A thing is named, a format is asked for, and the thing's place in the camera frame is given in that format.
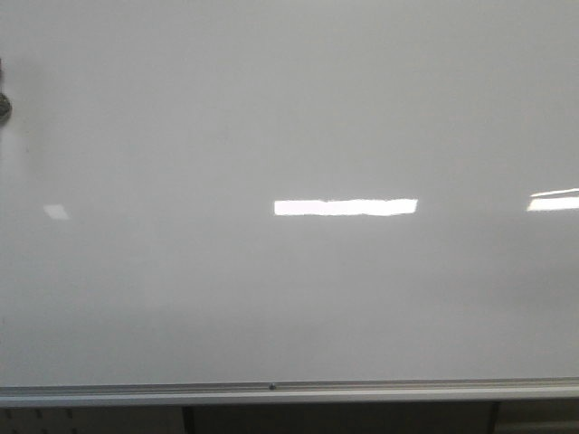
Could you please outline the white whiteboard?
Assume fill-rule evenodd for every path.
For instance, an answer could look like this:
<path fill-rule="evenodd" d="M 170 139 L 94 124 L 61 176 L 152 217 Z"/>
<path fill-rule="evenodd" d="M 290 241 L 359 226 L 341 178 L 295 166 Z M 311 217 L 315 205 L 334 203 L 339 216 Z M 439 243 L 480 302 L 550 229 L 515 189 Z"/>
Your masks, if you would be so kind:
<path fill-rule="evenodd" d="M 4 1 L 4 386 L 578 374 L 575 1 Z"/>

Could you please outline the aluminium whiteboard tray rail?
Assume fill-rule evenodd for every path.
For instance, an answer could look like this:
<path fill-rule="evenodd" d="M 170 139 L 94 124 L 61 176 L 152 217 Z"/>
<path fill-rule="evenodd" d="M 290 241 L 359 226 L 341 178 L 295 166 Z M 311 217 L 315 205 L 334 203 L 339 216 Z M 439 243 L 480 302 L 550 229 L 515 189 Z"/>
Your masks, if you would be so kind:
<path fill-rule="evenodd" d="M 269 385 L 274 383 L 275 390 Z M 578 379 L 208 382 L 2 387 L 3 408 L 199 406 L 404 401 L 564 400 Z"/>

